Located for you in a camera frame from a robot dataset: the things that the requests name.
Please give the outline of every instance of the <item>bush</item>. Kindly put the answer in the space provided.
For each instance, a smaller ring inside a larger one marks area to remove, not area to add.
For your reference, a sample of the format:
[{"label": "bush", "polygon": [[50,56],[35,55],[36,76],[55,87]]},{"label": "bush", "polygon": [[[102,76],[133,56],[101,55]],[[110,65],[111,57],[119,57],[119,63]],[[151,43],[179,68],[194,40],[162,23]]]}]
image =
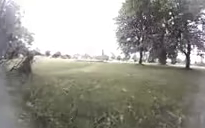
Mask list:
[{"label": "bush", "polygon": [[61,56],[61,52],[56,52],[54,55],[52,55],[53,58],[58,58]]}]

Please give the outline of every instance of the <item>grass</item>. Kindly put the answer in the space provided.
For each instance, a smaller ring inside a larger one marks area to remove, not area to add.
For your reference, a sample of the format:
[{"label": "grass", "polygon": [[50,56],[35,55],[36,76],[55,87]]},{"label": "grass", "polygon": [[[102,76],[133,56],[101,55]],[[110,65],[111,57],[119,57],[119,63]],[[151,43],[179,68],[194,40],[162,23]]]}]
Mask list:
[{"label": "grass", "polygon": [[180,128],[198,71],[133,64],[39,62],[23,96],[37,128]]}]

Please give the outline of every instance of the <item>tree trunk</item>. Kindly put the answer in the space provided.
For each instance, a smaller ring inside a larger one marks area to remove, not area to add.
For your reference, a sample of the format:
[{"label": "tree trunk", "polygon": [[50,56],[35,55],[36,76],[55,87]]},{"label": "tree trunk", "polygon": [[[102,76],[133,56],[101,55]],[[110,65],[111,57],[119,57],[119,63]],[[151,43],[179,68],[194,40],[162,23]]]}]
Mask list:
[{"label": "tree trunk", "polygon": [[186,55],[186,65],[185,65],[185,68],[186,69],[190,69],[190,65],[191,65],[191,44],[188,44],[187,45],[187,53],[185,54]]},{"label": "tree trunk", "polygon": [[167,63],[167,52],[166,50],[163,48],[161,51],[160,51],[160,54],[159,54],[159,63],[161,65],[166,65]]},{"label": "tree trunk", "polygon": [[139,51],[140,57],[139,57],[139,64],[142,64],[142,58],[143,58],[143,51]]},{"label": "tree trunk", "polygon": [[190,59],[190,55],[186,55],[186,69],[190,69],[190,65],[191,65],[191,59]]}]

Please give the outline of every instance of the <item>foliage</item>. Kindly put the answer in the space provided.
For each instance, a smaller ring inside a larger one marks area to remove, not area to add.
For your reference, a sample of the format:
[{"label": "foliage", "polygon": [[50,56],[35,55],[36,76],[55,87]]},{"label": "foliage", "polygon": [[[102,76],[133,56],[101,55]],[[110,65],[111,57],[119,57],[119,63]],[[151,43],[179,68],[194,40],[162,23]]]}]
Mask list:
[{"label": "foliage", "polygon": [[62,54],[61,52],[56,52],[55,54],[52,55],[53,58],[58,58],[60,57]]},{"label": "foliage", "polygon": [[66,55],[62,55],[62,56],[61,56],[61,58],[62,58],[62,59],[71,59],[71,58],[72,58],[72,56],[71,56],[71,55],[66,54]]},{"label": "foliage", "polygon": [[48,50],[48,51],[45,52],[45,55],[46,55],[46,56],[50,56],[50,55],[51,55],[51,52]]},{"label": "foliage", "polygon": [[178,51],[186,56],[194,48],[205,51],[205,8],[188,0],[126,0],[116,18],[117,39],[125,54],[149,51],[149,61],[176,61]]}]

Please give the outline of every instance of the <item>lawn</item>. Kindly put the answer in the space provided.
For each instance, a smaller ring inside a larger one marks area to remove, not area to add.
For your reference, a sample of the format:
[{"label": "lawn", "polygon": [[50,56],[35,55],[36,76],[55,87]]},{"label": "lawn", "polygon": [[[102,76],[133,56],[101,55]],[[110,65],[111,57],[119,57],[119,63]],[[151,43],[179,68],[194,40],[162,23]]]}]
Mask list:
[{"label": "lawn", "polygon": [[23,99],[37,128],[180,128],[199,72],[160,66],[38,62]]}]

